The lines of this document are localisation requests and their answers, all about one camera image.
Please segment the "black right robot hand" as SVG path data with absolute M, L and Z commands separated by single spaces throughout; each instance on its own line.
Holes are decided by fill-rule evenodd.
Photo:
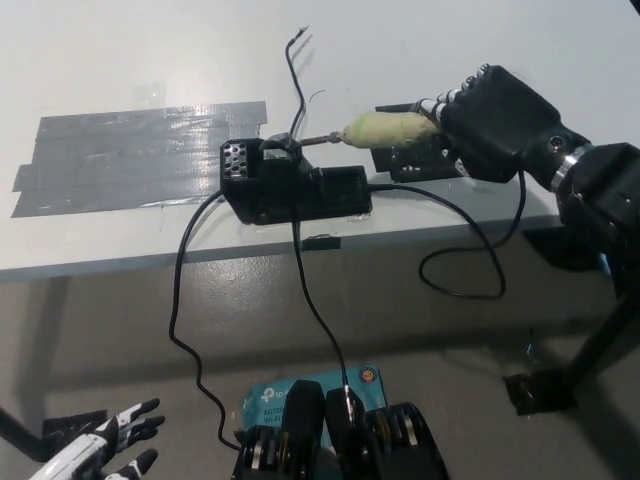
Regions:
M 506 183 L 524 171 L 550 191 L 565 157 L 590 143 L 563 125 L 553 105 L 499 65 L 482 65 L 460 88 L 423 98 L 412 110 L 431 120 L 468 174 L 483 181 Z

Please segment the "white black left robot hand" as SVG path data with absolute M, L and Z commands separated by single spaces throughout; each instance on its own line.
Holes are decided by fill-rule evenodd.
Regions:
M 119 453 L 139 441 L 149 440 L 164 423 L 163 415 L 144 418 L 160 404 L 159 398 L 137 403 L 84 433 L 53 456 L 31 480 L 141 479 L 152 467 L 158 451 L 150 448 L 111 473 L 103 468 Z

